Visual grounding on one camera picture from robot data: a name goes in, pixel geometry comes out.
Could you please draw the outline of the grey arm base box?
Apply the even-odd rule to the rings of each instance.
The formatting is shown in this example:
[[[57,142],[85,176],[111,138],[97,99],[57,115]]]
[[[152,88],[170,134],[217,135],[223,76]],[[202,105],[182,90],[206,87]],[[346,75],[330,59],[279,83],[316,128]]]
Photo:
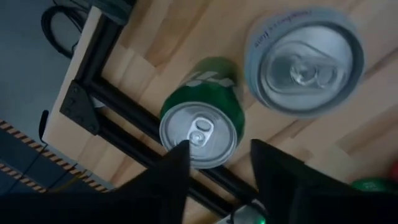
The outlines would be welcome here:
[[[268,212],[263,204],[252,200],[214,224],[266,224],[267,216]]]

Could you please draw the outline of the green Sprite can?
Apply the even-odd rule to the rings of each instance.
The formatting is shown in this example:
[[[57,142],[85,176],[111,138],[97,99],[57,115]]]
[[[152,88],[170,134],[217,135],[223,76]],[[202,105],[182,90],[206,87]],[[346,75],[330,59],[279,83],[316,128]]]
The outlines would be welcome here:
[[[243,90],[239,67],[225,57],[199,61],[164,101],[159,135],[166,150],[189,141],[191,165],[224,164],[244,135]]]
[[[351,186],[367,192],[389,192],[398,194],[398,184],[393,180],[382,177],[366,177],[357,179]]]

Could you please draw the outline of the silver grey soda can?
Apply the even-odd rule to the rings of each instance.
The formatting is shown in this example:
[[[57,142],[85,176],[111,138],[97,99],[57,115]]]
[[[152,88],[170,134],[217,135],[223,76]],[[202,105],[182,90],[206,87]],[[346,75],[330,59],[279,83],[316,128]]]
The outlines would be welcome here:
[[[343,13],[305,7],[263,15],[250,26],[244,77],[264,106],[295,117],[316,117],[342,104],[363,76],[365,55]]]

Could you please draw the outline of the orange black striped tape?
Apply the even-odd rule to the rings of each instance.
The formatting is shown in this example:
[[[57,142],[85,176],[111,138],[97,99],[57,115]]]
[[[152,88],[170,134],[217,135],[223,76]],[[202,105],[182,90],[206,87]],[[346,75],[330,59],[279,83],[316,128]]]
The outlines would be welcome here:
[[[47,191],[109,191],[91,173],[62,159],[1,119],[0,162],[33,179]]]
[[[44,193],[47,189],[21,172],[0,162],[0,195],[8,193]]]

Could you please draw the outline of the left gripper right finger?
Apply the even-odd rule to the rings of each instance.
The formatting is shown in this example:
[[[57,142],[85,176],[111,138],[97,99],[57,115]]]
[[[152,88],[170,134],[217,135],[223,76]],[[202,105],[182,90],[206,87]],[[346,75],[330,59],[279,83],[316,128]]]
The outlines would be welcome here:
[[[398,194],[356,189],[259,139],[252,169],[268,224],[398,224]]]

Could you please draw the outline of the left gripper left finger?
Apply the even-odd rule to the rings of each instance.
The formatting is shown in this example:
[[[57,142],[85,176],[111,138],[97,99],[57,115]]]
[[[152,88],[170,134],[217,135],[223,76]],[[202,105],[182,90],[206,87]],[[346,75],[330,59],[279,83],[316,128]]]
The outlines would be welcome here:
[[[182,224],[190,184],[189,142],[107,193],[0,197],[0,224]]]

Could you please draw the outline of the metal frame post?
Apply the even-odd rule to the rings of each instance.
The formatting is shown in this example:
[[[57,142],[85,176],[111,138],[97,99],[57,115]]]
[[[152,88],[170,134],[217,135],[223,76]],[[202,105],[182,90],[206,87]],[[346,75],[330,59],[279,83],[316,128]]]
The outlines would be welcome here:
[[[97,7],[115,23],[125,26],[137,0],[85,0],[88,4]]]

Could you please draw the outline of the black frame corner bracket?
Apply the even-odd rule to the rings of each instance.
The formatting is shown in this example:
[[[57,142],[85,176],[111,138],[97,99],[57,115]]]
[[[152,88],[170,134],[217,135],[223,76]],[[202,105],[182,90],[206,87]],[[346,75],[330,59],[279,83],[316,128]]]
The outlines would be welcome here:
[[[92,135],[99,133],[100,123],[94,104],[86,90],[75,80],[68,87],[60,112]]]

